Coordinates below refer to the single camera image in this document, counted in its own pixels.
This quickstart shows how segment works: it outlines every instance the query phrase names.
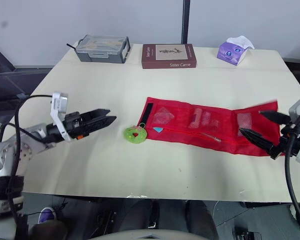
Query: green keychain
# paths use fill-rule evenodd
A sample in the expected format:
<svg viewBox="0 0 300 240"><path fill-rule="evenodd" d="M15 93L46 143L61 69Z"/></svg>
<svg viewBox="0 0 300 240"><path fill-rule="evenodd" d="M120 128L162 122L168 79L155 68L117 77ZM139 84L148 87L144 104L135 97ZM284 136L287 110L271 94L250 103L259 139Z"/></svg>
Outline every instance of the green keychain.
<svg viewBox="0 0 300 240"><path fill-rule="evenodd" d="M139 126L128 127L124 130L124 138L130 143L140 144L147 138L147 131L145 130L146 125L142 122Z"/></svg>

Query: black velcro strap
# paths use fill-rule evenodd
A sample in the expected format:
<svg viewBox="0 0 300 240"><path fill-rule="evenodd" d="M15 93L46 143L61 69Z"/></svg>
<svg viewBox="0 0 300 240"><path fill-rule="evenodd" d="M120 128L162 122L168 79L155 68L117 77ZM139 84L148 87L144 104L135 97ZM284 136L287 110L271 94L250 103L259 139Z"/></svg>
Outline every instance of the black velcro strap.
<svg viewBox="0 0 300 240"><path fill-rule="evenodd" d="M149 116L150 116L150 113L151 113L151 110L152 110L152 107L153 107L153 106L154 106L153 103L148 103L148 104L146 105L146 108L145 108L145 111L144 111L144 113L143 113L143 116L142 116L142 118L141 118L140 123L143 123L143 124L147 125L147 121L148 121L148 118L149 118Z"/></svg>

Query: shoe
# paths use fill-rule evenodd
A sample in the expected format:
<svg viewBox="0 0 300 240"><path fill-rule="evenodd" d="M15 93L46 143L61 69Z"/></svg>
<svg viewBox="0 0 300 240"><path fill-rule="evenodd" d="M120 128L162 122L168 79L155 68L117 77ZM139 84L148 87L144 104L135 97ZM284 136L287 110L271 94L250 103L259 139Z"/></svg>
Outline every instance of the shoe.
<svg viewBox="0 0 300 240"><path fill-rule="evenodd" d="M38 224L43 224L48 220L57 220L57 215L52 207L46 206L44 209L41 210L38 219Z"/></svg>

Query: white table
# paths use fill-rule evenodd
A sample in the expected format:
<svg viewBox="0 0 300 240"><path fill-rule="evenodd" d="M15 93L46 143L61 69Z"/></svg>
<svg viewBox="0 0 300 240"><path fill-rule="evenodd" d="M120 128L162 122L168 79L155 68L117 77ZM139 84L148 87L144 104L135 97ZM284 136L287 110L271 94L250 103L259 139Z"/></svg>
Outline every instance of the white table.
<svg viewBox="0 0 300 240"><path fill-rule="evenodd" d="M279 110L300 99L300 86L280 55L251 50L238 67L216 58L216 48L194 48L197 67L142 69L142 45L125 64L80 62L73 50L33 94L69 94L67 112L97 108L117 116L109 127L82 140L58 143L36 155L25 192L122 198L290 202L282 157L233 155L181 143L146 140L131 144L125 128L135 125L147 97L240 109L277 99ZM21 127L52 122L50 100L34 98L20 111ZM5 137L14 133L7 127ZM300 164L291 161L300 201Z"/></svg>

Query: book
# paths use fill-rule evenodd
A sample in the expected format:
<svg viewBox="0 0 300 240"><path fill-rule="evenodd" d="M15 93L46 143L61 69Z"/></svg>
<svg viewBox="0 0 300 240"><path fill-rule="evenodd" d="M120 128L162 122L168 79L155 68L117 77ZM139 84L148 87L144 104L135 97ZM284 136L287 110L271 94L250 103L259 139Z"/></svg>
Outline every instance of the book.
<svg viewBox="0 0 300 240"><path fill-rule="evenodd" d="M197 59L192 44L144 44L143 69L195 68Z"/></svg>

